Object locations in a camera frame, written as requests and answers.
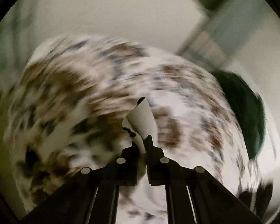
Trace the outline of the white small garment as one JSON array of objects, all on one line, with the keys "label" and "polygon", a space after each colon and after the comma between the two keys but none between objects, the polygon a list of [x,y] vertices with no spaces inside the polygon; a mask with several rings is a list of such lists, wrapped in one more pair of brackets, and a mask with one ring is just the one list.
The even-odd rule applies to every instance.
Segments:
[{"label": "white small garment", "polygon": [[140,98],[137,106],[123,119],[122,129],[137,145],[140,154],[146,153],[144,140],[148,135],[151,135],[153,142],[158,141],[157,124],[145,97]]}]

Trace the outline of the plaid curtain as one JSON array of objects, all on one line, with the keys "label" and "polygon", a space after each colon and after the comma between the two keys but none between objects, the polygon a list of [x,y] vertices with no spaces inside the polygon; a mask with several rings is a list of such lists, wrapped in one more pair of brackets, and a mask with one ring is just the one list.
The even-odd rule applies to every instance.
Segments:
[{"label": "plaid curtain", "polygon": [[230,23],[221,12],[212,13],[181,45],[177,54],[208,71],[230,60]]}]

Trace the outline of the floral bed sheet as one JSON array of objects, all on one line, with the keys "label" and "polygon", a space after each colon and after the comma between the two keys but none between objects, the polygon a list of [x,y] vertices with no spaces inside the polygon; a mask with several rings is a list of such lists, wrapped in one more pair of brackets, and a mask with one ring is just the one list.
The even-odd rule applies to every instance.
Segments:
[{"label": "floral bed sheet", "polygon": [[181,166],[202,166],[264,217],[273,184],[249,159],[217,79],[182,57],[99,35],[42,43],[15,87],[4,138],[25,211],[129,147],[122,121],[142,97],[157,124],[155,146]]}]

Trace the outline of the dark green pillow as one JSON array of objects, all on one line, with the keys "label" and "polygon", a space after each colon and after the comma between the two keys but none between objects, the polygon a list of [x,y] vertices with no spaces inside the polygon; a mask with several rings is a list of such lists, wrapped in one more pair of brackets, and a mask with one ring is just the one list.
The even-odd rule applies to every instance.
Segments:
[{"label": "dark green pillow", "polygon": [[216,70],[212,75],[220,84],[240,125],[248,157],[254,160],[265,139],[266,123],[262,98],[234,72]]}]

